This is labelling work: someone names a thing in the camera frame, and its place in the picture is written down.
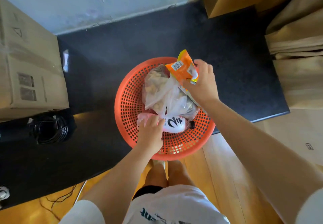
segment cardboard box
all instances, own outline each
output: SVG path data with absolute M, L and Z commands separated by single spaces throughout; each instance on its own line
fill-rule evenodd
M 0 121 L 69 107 L 57 37 L 0 0 Z

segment right hand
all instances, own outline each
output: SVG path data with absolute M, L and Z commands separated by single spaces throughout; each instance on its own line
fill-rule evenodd
M 196 102 L 203 106 L 205 102 L 219 99 L 218 89 L 212 65 L 201 59 L 194 60 L 194 63 L 199 68 L 198 80 L 196 84 L 192 84 L 190 79 L 185 80 L 183 86 L 191 93 Z

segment foot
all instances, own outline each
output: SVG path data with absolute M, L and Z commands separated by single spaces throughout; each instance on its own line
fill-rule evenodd
M 161 164 L 165 169 L 165 161 L 163 161 L 163 160 L 154 160 L 153 159 L 152 162 L 153 162 L 154 166 L 158 165 L 158 164 Z

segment orange plastic basket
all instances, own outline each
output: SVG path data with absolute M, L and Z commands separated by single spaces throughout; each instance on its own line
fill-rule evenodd
M 160 64 L 174 63 L 174 57 L 149 59 L 134 67 L 121 82 L 114 102 L 114 116 L 123 139 L 133 148 L 137 143 L 137 115 L 145 112 L 142 86 L 147 73 Z M 177 160 L 200 149 L 215 128 L 214 122 L 202 111 L 194 119 L 195 129 L 179 134 L 163 133 L 163 147 L 152 159 Z

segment hand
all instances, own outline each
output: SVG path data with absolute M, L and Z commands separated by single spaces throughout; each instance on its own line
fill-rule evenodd
M 142 150 L 148 150 L 153 156 L 163 146 L 162 134 L 164 119 L 160 119 L 158 115 L 149 117 L 145 125 L 145 121 L 142 120 L 139 124 L 139 132 L 137 139 L 137 146 Z
M 183 85 L 191 93 L 192 97 L 201 106 L 204 106 L 208 101 L 219 99 L 213 67 L 201 59 L 194 60 L 194 63 L 199 68 L 199 78 L 196 84 L 192 84 L 190 80 L 185 80 Z

